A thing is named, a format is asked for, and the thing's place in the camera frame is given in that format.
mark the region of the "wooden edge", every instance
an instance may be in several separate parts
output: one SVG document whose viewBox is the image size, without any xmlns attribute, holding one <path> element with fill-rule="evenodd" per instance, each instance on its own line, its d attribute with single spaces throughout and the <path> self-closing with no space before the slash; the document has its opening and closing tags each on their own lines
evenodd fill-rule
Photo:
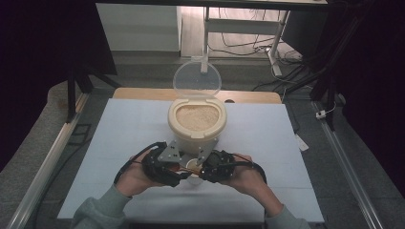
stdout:
<svg viewBox="0 0 405 229">
<path fill-rule="evenodd" d="M 222 102 L 281 104 L 280 95 L 269 92 L 220 91 L 215 95 Z M 173 101 L 178 98 L 173 89 L 118 88 L 113 98 Z"/>
</svg>

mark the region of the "human arm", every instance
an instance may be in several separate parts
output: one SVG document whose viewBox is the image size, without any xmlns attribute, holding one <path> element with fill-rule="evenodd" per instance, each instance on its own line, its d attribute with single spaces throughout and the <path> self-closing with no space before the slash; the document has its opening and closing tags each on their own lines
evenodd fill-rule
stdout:
<svg viewBox="0 0 405 229">
<path fill-rule="evenodd" d="M 141 162 L 146 152 L 136 161 Z M 121 175 L 116 185 L 100 198 L 87 198 L 76 210 L 71 228 L 119 228 L 125 221 L 123 209 L 132 199 L 146 189 L 162 186 L 151 181 L 142 170 L 142 165 L 135 162 Z"/>
<path fill-rule="evenodd" d="M 236 161 L 252 161 L 250 156 L 234 156 Z M 273 191 L 264 182 L 260 173 L 253 168 L 237 166 L 231 179 L 221 184 L 235 188 L 242 194 L 255 198 L 266 210 L 266 224 L 270 228 L 308 229 L 304 219 L 297 219 L 288 208 L 280 202 Z"/>
</svg>

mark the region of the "white board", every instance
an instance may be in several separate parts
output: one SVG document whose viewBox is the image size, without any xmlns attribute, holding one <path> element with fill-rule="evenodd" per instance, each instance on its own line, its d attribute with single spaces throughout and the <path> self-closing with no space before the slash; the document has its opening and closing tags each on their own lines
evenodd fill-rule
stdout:
<svg viewBox="0 0 405 229">
<path fill-rule="evenodd" d="M 58 215 L 71 219 L 88 197 L 100 198 L 130 156 L 156 141 L 173 139 L 167 123 L 170 101 L 110 99 L 75 181 Z M 227 124 L 217 150 L 251 155 L 267 183 L 297 218 L 324 221 L 298 143 L 281 104 L 225 104 Z M 158 223 L 263 222 L 255 199 L 218 183 L 146 190 L 124 212 L 130 221 Z"/>
</svg>

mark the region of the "black curtain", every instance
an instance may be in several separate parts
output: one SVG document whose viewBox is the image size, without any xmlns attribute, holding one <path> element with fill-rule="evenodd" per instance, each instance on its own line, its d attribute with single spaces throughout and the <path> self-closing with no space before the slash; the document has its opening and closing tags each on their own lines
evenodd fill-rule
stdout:
<svg viewBox="0 0 405 229">
<path fill-rule="evenodd" d="M 41 114 L 50 87 L 82 64 L 117 74 L 93 1 L 0 3 L 1 169 Z"/>
<path fill-rule="evenodd" d="M 376 0 L 336 66 L 344 116 L 405 197 L 405 18 L 402 1 Z"/>
</svg>

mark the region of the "table surface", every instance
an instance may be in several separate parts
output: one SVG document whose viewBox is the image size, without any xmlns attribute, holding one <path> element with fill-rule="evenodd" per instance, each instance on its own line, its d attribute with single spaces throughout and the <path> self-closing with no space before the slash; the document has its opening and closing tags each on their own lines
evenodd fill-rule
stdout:
<svg viewBox="0 0 405 229">
<path fill-rule="evenodd" d="M 268 92 L 219 91 L 215 95 L 222 102 L 236 103 L 276 103 L 281 104 L 280 95 Z M 173 101 L 178 97 L 174 89 L 118 88 L 113 98 L 150 99 Z"/>
<path fill-rule="evenodd" d="M 108 181 L 113 178 L 110 176 L 134 151 L 137 152 L 140 145 L 173 137 L 167 125 L 167 111 L 176 98 L 175 91 L 168 89 L 116 90 L 59 213 L 61 219 L 71 218 L 86 197 L 102 195 L 111 186 Z M 227 124 L 217 150 L 249 152 L 260 161 L 268 184 L 295 216 L 308 221 L 323 221 L 280 96 L 276 93 L 223 91 L 218 98 L 232 99 L 235 104 L 225 104 Z M 257 145 L 268 150 L 263 151 L 255 147 Z M 253 198 L 209 182 L 190 186 L 182 181 L 176 188 L 151 189 L 134 199 L 124 211 L 127 218 L 135 222 L 215 224 L 263 221 L 263 207 Z M 190 204 L 195 202 L 199 203 L 197 215 L 190 211 Z M 214 217 L 218 214 L 222 215 L 220 219 Z"/>
</svg>

